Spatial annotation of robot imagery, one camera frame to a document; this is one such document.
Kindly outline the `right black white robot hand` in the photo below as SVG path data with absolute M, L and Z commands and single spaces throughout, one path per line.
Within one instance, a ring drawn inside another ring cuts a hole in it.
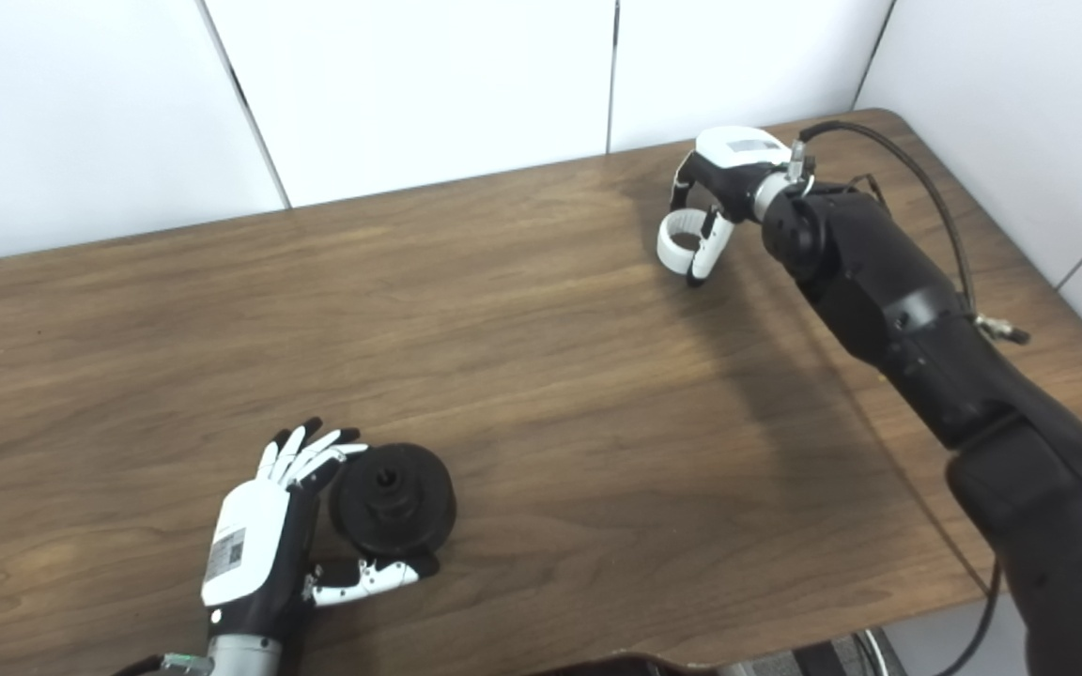
M 707 281 L 739 223 L 763 223 L 774 198 L 799 183 L 794 150 L 757 128 L 701 132 L 671 184 L 657 256 L 688 286 Z

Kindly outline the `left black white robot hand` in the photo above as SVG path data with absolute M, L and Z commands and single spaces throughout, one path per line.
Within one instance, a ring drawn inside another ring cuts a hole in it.
M 287 642 L 320 607 L 436 575 L 456 526 L 441 458 L 313 417 L 270 438 L 224 498 L 199 598 L 208 638 Z

